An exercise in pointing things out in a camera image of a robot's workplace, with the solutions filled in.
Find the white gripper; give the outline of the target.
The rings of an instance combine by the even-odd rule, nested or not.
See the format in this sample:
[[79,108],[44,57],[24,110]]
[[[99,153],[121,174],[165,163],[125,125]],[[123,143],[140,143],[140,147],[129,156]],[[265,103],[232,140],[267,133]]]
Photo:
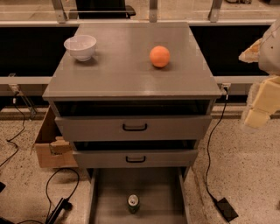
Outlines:
[[[249,48],[239,55],[245,63],[258,62],[268,74],[280,75],[280,18]],[[243,112],[243,125],[250,129],[261,128],[280,109],[280,77],[270,76],[254,84],[248,94]]]

